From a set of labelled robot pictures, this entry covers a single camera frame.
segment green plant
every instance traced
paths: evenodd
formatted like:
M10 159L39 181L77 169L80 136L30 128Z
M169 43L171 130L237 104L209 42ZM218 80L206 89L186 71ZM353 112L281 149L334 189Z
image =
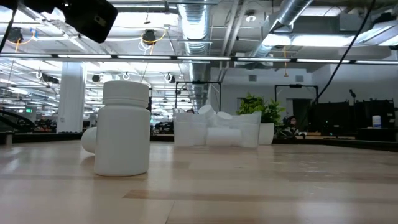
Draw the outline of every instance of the green plant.
M247 97L242 99L241 106L236 114L252 114L255 111L261 111L261 123L274 123L275 126L280 126L280 112L285 111L285 108L280 107L278 101L270 99L267 104L262 97L248 93Z

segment white plastic container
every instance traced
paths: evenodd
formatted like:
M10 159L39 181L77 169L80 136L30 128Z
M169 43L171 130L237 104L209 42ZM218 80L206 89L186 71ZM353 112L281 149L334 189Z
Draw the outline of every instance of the white plastic container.
M205 116L209 127L216 126L216 112L211 105L205 105L199 108L198 114Z
M206 144L208 146L240 146L241 130L229 128L208 128Z
M174 144L203 146L206 144L207 120L201 114L174 114Z
M228 128L231 126L232 116L225 112L218 112L216 116L216 126Z
M94 171L105 176L147 172L150 112L148 86L130 81L104 84L105 107L98 111Z
M260 124L259 145L270 145L274 140L274 123Z
M258 147L260 122L261 112L259 111L249 115L233 116L231 128L241 130L241 147Z
M87 129L81 137L81 146L90 153L95 153L97 127Z
M380 116L372 116L372 127L373 128L381 128L381 117Z

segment person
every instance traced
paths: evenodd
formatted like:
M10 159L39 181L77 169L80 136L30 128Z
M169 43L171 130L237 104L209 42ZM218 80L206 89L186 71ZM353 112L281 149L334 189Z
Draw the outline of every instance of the person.
M282 131L279 132L279 138L291 138L294 137L299 131L296 130L297 120L295 116L290 116L288 118L284 118L284 125L282 127Z

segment black cable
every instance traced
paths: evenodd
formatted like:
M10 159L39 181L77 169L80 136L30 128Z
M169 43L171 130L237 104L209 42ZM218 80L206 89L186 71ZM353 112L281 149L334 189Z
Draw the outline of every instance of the black cable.
M2 49L4 48L4 46L6 44L6 41L7 41L7 37L9 35L10 31L11 31L12 24L14 23L15 14L17 14L17 8L18 8L18 4L15 4L12 7L11 20L8 22L8 26L7 26L7 29L6 29L6 33L4 34L4 37L2 37L2 41L1 41L1 44L0 44L0 53L2 52Z
M330 77L328 83L325 85L325 87L323 87L323 90L322 90L322 91L319 93L319 95L315 98L314 102L313 102L312 104L310 104L310 106L308 107L308 110L307 110L307 112L306 112L306 114L305 114L305 116L304 116L304 119L301 120L300 125L297 126L297 128L295 128L293 134L297 131L298 127L301 127L301 125L303 125L303 122L308 118L308 114L310 113L311 107L313 107L313 106L318 102L319 98L322 96L322 94L323 94L323 93L326 91L326 89L329 87L331 81L333 80L333 78L335 77L335 75L336 75L338 69L340 68L341 64L343 63L343 60L346 58L346 56L347 56L349 50L353 47L353 45L355 44L356 39L357 39L358 36L361 34L361 31L363 30L363 27L366 25L366 21L368 20L368 18L369 18L369 16L370 16L370 13L371 13L371 11L372 11L372 9L373 9L375 3L376 3L376 0L373 0L372 3L371 3L371 5L370 5L370 7L369 7L369 9L368 9L368 12L367 12L366 15L365 15L365 18L364 18L363 21L362 21L361 27L359 27L359 29L358 29L358 31L357 31L357 33L356 33L354 39L351 41L351 43L349 44L349 46L348 46L346 52L343 54L343 56L341 57L340 61L338 62L338 64L337 64L335 70L333 71L333 73L332 73L332 75L331 75L331 77Z
M325 13L324 13L324 15L323 16L325 16L326 14L328 14L328 12L330 12L333 8L338 8L339 10L340 10L340 12L343 12L343 10L341 10L341 8L340 7L338 7L338 6L332 6L330 9L328 9Z

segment white pill bottle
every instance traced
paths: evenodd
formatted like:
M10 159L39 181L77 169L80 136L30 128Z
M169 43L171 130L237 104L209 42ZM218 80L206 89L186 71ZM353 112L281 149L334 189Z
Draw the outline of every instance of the white pill bottle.
M150 111L147 85L130 81L104 84L98 111L94 172L131 176L148 171Z

